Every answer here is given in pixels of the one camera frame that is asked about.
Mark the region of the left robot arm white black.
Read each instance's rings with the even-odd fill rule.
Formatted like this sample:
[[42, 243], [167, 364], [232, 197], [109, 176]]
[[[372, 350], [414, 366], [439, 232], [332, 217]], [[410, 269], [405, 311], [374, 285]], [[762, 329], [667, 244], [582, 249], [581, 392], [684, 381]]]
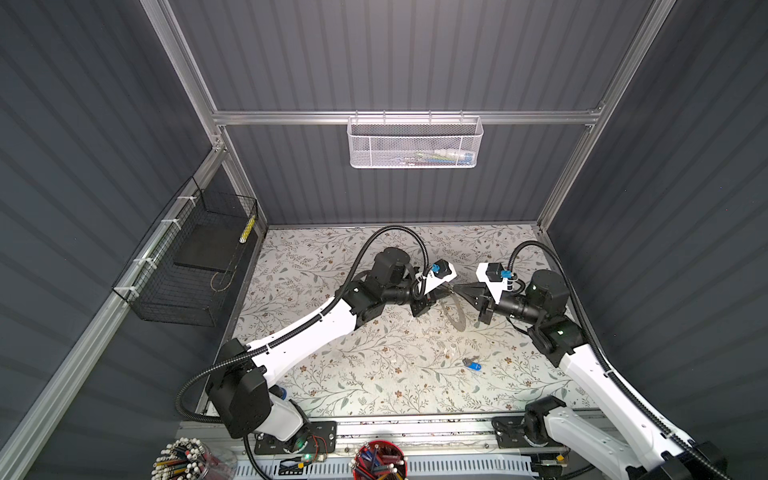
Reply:
[[457, 277], [440, 259], [418, 273], [405, 251], [388, 247], [371, 269], [355, 274], [321, 308], [260, 340], [227, 342], [216, 358], [224, 366], [210, 374], [208, 399], [233, 439], [253, 432], [286, 442], [308, 430], [306, 416], [275, 389], [278, 381], [326, 344], [380, 316], [390, 304], [408, 305], [417, 317], [449, 293]]

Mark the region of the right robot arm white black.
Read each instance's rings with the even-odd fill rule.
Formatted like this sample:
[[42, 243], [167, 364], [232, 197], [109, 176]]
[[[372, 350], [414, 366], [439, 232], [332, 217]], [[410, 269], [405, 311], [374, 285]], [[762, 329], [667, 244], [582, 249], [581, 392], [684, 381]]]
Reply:
[[574, 381], [616, 428], [613, 437], [554, 396], [529, 403], [522, 422], [533, 445], [560, 443], [610, 479], [725, 479], [727, 461], [665, 418], [596, 349], [592, 335], [566, 314], [572, 293], [558, 272], [536, 271], [514, 291], [499, 263], [481, 264], [474, 283], [455, 286], [483, 322], [494, 315], [527, 324], [525, 334], [553, 366]]

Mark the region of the perforated metal ring plate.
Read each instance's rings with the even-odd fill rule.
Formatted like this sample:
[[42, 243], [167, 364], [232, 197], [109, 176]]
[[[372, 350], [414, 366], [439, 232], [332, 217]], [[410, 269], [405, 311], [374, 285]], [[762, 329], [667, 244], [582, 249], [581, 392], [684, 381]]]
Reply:
[[458, 332], [464, 332], [467, 328], [467, 316], [462, 307], [462, 299], [450, 294], [439, 302], [441, 316]]

